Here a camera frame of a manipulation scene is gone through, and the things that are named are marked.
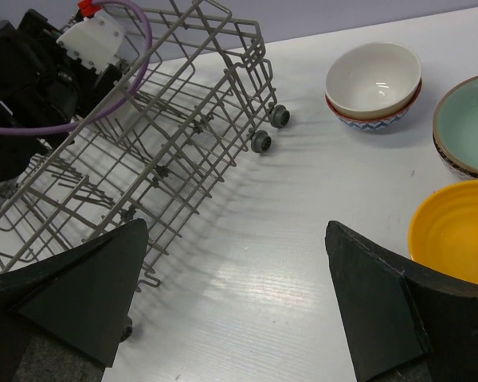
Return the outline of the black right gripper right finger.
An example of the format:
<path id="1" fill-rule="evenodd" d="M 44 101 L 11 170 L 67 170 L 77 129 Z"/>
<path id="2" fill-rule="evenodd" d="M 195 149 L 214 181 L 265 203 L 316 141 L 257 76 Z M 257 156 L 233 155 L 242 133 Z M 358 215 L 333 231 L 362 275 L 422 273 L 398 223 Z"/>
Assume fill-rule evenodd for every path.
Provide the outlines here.
<path id="1" fill-rule="evenodd" d="M 331 220 L 331 279 L 358 381 L 478 381 L 478 285 Z"/>

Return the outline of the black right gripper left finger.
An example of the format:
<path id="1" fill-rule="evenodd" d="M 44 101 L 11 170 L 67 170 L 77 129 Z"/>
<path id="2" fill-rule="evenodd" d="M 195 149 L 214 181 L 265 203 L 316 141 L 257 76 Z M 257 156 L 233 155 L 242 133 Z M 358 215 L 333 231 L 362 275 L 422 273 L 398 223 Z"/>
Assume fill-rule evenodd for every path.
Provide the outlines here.
<path id="1" fill-rule="evenodd" d="M 78 247 L 0 274 L 0 355 L 37 331 L 112 367 L 146 255 L 133 220 Z"/>

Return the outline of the teal glazed bowl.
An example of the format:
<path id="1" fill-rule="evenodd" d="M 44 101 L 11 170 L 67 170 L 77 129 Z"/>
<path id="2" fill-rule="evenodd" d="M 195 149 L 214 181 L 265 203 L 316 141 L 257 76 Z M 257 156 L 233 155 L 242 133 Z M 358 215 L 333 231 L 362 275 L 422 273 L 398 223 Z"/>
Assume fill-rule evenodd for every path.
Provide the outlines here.
<path id="1" fill-rule="evenodd" d="M 454 164 L 478 179 L 478 76 L 443 96 L 433 114 L 433 137 Z"/>

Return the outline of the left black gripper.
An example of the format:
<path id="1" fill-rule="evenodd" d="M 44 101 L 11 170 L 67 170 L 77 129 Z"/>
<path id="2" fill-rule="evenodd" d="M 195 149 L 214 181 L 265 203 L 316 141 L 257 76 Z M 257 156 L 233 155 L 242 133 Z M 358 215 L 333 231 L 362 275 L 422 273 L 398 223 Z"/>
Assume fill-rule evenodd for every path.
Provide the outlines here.
<path id="1" fill-rule="evenodd" d="M 0 21 L 0 127 L 51 127 L 85 117 L 113 89 L 122 72 L 101 73 L 74 60 L 56 42 L 61 34 L 36 10 L 19 26 Z"/>

